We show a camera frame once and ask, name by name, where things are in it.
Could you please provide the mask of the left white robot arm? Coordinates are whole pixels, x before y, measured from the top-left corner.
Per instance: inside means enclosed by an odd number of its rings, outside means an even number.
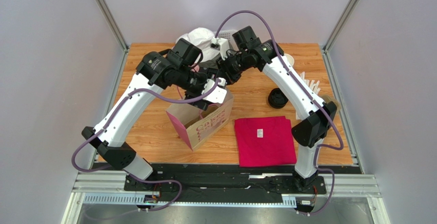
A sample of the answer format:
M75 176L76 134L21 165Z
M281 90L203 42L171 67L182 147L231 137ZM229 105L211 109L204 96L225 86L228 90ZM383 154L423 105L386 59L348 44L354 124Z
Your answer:
M147 180L153 167L127 144L126 137L155 98L190 104L212 95L219 81L193 71L203 58L203 51L183 38L171 49L146 53L110 112L94 127L84 127L85 142L80 148L91 145L109 166L136 180Z

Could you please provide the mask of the pink and cream paper bag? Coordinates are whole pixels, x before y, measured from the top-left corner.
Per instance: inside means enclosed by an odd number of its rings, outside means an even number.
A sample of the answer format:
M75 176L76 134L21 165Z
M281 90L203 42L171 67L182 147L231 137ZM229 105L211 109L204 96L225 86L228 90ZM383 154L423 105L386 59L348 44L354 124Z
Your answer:
M180 139L194 152L228 123L233 101L228 90L222 104L209 105L206 111L189 104L171 104L166 114Z

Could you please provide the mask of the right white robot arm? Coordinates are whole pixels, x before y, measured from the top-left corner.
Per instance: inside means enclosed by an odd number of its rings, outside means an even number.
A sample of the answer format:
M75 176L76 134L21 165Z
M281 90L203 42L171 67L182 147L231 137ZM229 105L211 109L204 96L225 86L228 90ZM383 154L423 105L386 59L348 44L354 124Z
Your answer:
M337 112L333 101L326 102L315 94L291 67L283 50L271 39L265 42L248 26L233 34L237 51L232 52L228 41L213 37L211 47L219 50L219 70L228 84L239 80L249 68L257 68L269 77L294 106L301 122L292 128L292 136L299 144L294 168L294 183L308 188L317 178L316 153L331 128Z

